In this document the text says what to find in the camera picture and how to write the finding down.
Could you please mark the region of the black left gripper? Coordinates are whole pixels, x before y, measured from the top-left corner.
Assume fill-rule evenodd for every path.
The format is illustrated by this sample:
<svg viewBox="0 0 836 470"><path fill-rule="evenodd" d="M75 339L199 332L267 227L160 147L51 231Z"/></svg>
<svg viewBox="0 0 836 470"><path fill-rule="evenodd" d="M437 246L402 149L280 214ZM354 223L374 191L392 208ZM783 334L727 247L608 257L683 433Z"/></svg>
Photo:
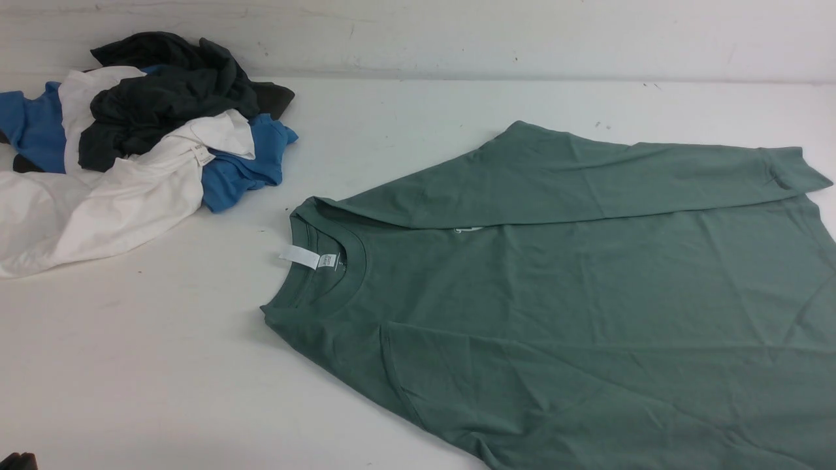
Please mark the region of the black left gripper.
<svg viewBox="0 0 836 470"><path fill-rule="evenodd" d="M33 453L13 452L0 462L0 470L38 470L38 462Z"/></svg>

